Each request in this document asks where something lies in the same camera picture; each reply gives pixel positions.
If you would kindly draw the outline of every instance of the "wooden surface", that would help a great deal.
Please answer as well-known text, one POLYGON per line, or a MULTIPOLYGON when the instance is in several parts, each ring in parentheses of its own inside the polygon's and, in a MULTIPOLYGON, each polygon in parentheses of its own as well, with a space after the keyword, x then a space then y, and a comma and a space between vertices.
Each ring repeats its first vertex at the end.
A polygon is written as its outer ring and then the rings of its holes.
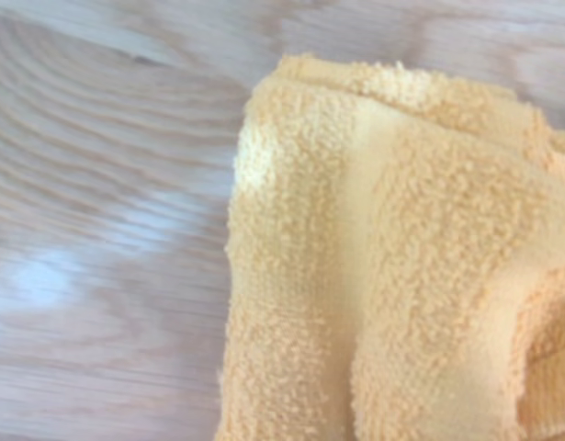
POLYGON ((0 440, 211 439, 243 103, 302 51, 565 129, 565 0, 0 0, 0 440))

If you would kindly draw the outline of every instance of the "washcloth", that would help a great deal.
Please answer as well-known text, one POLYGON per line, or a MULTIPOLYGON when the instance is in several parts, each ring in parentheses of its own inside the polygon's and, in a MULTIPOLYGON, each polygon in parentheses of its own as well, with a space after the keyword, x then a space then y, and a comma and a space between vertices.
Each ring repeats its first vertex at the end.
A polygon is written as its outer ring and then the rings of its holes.
POLYGON ((565 132, 311 56, 245 113, 216 439, 565 440, 565 132))

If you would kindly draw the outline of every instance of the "wood plank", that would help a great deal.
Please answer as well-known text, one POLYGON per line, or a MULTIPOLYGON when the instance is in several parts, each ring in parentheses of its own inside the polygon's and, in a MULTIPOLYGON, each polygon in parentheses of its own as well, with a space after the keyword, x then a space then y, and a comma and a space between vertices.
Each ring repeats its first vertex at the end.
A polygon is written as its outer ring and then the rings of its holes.
POLYGON ((245 99, 0 18, 0 439, 210 439, 245 99))

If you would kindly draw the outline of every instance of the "towel fold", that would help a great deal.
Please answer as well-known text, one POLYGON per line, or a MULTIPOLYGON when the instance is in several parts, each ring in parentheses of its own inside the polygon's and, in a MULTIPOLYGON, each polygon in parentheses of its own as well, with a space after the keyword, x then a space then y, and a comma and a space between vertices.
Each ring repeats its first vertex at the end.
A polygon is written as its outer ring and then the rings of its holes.
POLYGON ((218 441, 565 439, 565 132, 308 56, 246 108, 218 441))

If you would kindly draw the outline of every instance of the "wood grain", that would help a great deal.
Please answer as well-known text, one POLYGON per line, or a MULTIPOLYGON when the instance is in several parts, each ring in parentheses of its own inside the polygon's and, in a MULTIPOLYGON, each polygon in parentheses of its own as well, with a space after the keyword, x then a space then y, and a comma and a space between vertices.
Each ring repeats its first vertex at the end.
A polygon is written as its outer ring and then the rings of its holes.
POLYGON ((0 0, 0 440, 211 439, 243 103, 303 51, 565 129, 565 0, 0 0))

